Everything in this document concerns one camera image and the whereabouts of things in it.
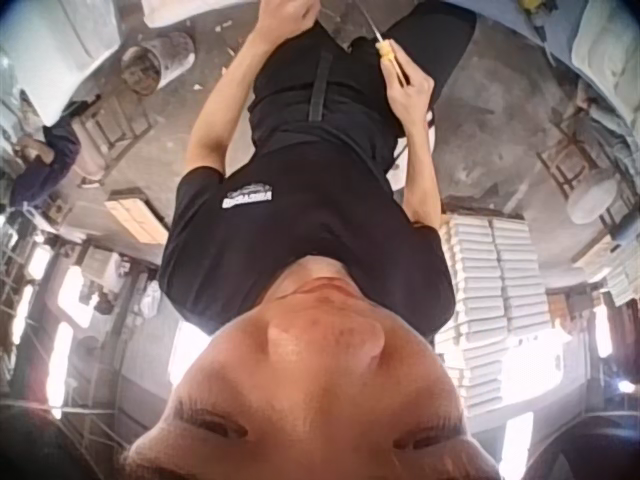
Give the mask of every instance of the printed logo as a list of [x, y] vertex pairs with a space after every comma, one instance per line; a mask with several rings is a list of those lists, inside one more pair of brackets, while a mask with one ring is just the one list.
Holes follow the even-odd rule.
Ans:
[[270, 202], [272, 199], [273, 189], [269, 185], [253, 183], [235, 192], [227, 193], [227, 197], [222, 201], [222, 208], [233, 208], [236, 205], [248, 203]]

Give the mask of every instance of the bucket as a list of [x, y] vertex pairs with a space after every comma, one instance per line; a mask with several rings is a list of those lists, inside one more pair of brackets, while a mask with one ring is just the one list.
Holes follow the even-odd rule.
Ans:
[[191, 68], [195, 59], [189, 35], [170, 33], [128, 49], [122, 56], [122, 78], [131, 90], [148, 96]]

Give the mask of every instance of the person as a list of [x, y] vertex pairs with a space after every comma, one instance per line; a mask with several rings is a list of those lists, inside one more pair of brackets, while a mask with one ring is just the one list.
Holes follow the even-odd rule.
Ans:
[[45, 142], [21, 137], [14, 150], [26, 167], [15, 179], [4, 177], [0, 185], [0, 208], [37, 206], [68, 175], [80, 154], [80, 140], [71, 126], [71, 116], [43, 127]]
[[[455, 304], [426, 115], [475, 16], [422, 3], [386, 32], [404, 88], [319, 10], [262, 0], [193, 127], [159, 281], [213, 337], [125, 478], [499, 478], [427, 341]], [[256, 153], [227, 177], [252, 84]], [[400, 206], [384, 175], [404, 135]]]

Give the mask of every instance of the black shirt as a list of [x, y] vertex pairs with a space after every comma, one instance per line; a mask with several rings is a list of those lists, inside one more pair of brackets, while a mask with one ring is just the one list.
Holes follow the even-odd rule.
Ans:
[[160, 285], [212, 334], [309, 255], [341, 262], [367, 298], [424, 336], [453, 314], [438, 232], [411, 225], [364, 162], [326, 142], [272, 151], [227, 179], [209, 167], [185, 175]]

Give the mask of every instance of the workshop floor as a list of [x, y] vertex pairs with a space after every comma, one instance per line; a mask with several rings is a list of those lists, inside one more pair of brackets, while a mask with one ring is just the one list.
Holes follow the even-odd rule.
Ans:
[[[386, 28], [412, 8], [413, 0], [368, 0], [374, 20]], [[343, 44], [367, 33], [363, 19], [347, 0], [323, 1], [321, 21]], [[162, 247], [137, 243], [106, 210], [108, 192], [139, 187], [171, 220], [175, 188], [183, 171], [188, 135], [202, 104], [255, 21], [255, 5], [200, 15], [169, 29], [150, 30], [139, 7], [123, 10], [125, 46], [163, 31], [185, 31], [197, 49], [195, 65], [163, 90], [145, 99], [155, 128], [134, 148], [102, 189], [78, 190], [78, 178], [65, 181], [74, 202], [67, 221], [72, 229], [100, 236], [102, 242], [137, 257], [159, 262]], [[216, 27], [232, 21], [216, 31]], [[94, 78], [98, 85], [117, 76], [116, 55]], [[570, 89], [552, 75], [544, 53], [501, 25], [481, 19], [473, 42], [436, 107], [435, 162], [447, 202], [523, 213], [545, 274], [553, 286], [578, 283], [570, 258], [600, 229], [572, 224], [564, 200], [535, 153], [555, 140], [549, 118], [570, 108]], [[231, 169], [252, 150], [246, 118], [231, 155]]]

